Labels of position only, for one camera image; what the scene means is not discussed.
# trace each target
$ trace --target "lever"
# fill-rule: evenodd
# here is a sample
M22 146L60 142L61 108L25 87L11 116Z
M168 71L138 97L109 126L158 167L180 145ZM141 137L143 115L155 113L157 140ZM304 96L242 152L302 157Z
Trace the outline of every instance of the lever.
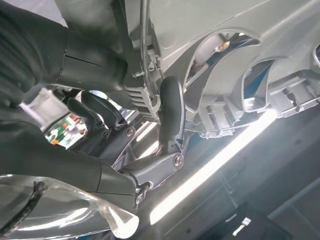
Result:
M189 142L184 138L186 112L181 83L174 77L167 77L160 88L162 118L158 155L149 155L138 159L119 170L120 173L132 178L140 191L135 203L142 202L146 191L160 186L165 179L181 169L183 153Z
M108 100L88 91L81 93L82 102L88 109L100 114L109 129L118 130L127 122L118 109Z
M82 103L78 100L69 98L67 107L70 112L82 118L88 131L101 125L102 121L97 114L85 108Z
M162 121L158 134L162 154L181 153L185 131L185 102L181 83L165 78L160 87Z

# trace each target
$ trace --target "clear plastic sheet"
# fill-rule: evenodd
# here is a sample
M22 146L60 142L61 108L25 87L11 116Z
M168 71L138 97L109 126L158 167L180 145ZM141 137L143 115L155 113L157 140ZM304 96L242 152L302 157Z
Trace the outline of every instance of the clear plastic sheet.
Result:
M136 215L62 181L8 174L0 175L0 227L24 207L35 181L45 182L49 188L7 239L69 239L108 230L126 239L139 224Z

